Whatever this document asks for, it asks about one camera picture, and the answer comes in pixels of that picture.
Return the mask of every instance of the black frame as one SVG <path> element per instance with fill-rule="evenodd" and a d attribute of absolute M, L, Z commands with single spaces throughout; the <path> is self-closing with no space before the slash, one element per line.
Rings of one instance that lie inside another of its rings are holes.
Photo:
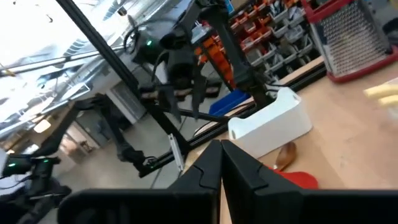
<path fill-rule="evenodd" d="M 84 33 L 87 39 L 93 44 L 93 46 L 98 50 L 98 52 L 104 57 L 104 59 L 109 63 L 111 68 L 119 75 L 121 80 L 130 89 L 132 94 L 137 98 L 140 98 L 140 93 L 138 91 L 138 81 L 134 78 L 132 73 L 129 71 L 127 66 L 119 59 L 119 57 L 114 53 L 112 48 L 106 43 L 102 38 L 100 33 L 91 25 L 87 17 L 80 11 L 78 6 L 72 0 L 57 0 L 59 5 L 68 14 L 72 21 L 77 25 L 77 27 Z M 326 75 L 326 68 L 324 64 L 320 64 L 306 74 L 303 74 L 294 80 L 288 82 L 286 86 L 293 89 L 293 91 L 299 91 L 307 85 L 315 82 L 321 77 Z M 198 146 L 212 140 L 213 138 L 223 134 L 228 130 L 228 118 L 225 116 L 216 117 L 205 113 L 200 113 L 201 119 L 206 119 L 209 121 L 216 121 L 215 125 L 208 128 L 206 131 L 197 134 L 188 141 L 181 135 L 179 130 L 172 124 L 172 122 L 166 117 L 162 111 L 167 111 L 162 108 L 159 109 L 158 106 L 149 103 L 142 103 L 148 113 L 159 123 L 160 127 L 167 133 L 173 134 L 176 138 L 178 145 L 180 147 L 183 156 L 186 156 L 191 150 L 196 149 Z M 256 112 L 258 108 L 255 107 L 254 102 L 243 109 L 240 109 L 236 115 L 241 118 L 245 118 Z M 192 111 L 180 110 L 182 115 L 191 116 Z M 169 162 L 174 160 L 173 153 L 171 151 L 166 152 L 156 159 L 153 166 L 146 172 L 140 172 L 139 177 L 144 177 L 151 172 L 165 166 Z"/>

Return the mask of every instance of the wooden countertop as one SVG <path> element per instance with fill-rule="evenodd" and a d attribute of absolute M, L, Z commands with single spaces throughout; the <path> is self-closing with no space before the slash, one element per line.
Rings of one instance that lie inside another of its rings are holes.
<path fill-rule="evenodd" d="M 398 62 L 349 83 L 325 77 L 300 91 L 313 129 L 294 141 L 298 157 L 286 171 L 308 172 L 323 189 L 398 189 L 398 121 L 363 95 L 363 90 L 396 77 Z M 215 139 L 228 139 L 228 134 Z M 207 145 L 189 153 L 187 168 Z M 259 160 L 272 166 L 278 153 Z M 224 195 L 221 223 L 231 223 Z"/>

